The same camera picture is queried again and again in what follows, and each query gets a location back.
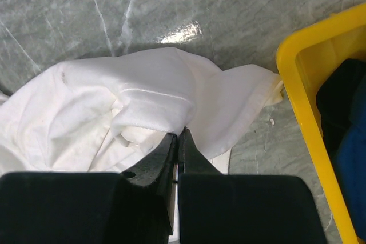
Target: white towel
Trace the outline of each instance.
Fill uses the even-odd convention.
[[[175,48],[61,62],[0,106],[0,175],[120,172],[184,126],[212,159],[239,140],[280,83],[258,66],[221,71]]]

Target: yellow container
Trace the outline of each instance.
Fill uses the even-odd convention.
[[[364,242],[357,240],[325,150],[315,103],[321,85],[347,58],[366,59],[366,3],[293,33],[280,45],[276,56],[277,67],[341,239],[345,244],[355,244]]]

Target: crumpled cloth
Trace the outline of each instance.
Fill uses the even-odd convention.
[[[0,175],[121,172],[185,126],[212,159],[279,100],[281,84],[256,65],[221,71],[175,48],[64,61],[0,98]]]

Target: floor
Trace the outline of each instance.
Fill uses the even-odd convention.
[[[276,71],[276,49],[287,35],[364,1],[0,0],[0,90],[11,94],[66,59],[168,45],[222,69],[255,63]],[[232,173],[302,177],[329,242],[340,243],[287,99],[262,111],[233,149],[230,164]]]

